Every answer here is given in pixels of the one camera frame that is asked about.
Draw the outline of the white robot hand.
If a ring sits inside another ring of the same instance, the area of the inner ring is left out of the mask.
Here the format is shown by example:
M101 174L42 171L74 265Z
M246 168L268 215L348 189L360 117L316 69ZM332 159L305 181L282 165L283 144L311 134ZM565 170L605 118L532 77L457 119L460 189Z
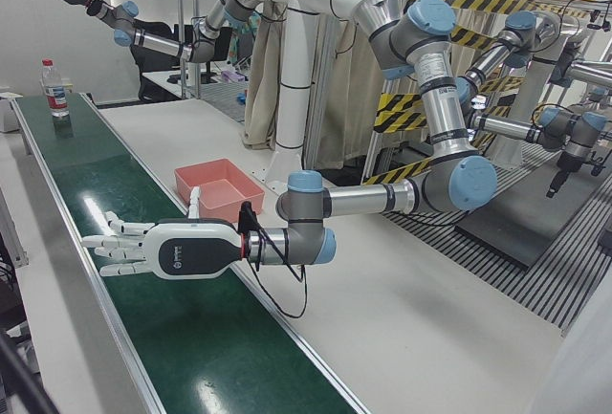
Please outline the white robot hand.
M202 218L200 197L201 188L193 187L187 216L157 223L125 222L107 211L114 233L85 236L81 245L113 261L99 269L102 276L152 272L166 280L215 278L245 257L244 237L225 220Z

